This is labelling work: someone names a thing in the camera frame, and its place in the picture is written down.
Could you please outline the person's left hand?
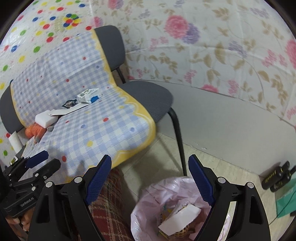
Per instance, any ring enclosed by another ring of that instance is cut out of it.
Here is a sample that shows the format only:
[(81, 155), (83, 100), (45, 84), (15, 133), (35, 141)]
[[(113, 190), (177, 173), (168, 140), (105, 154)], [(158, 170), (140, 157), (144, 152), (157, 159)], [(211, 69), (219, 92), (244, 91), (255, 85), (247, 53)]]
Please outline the person's left hand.
[(26, 211), (26, 213), (21, 217), (21, 219), (7, 216), (6, 221), (11, 227), (13, 227), (14, 225), (19, 225), (21, 223), (23, 226), (23, 230), (25, 232), (28, 232), (30, 229), (30, 224), (33, 217), (34, 210), (35, 210), (34, 208), (31, 208), (28, 211)]

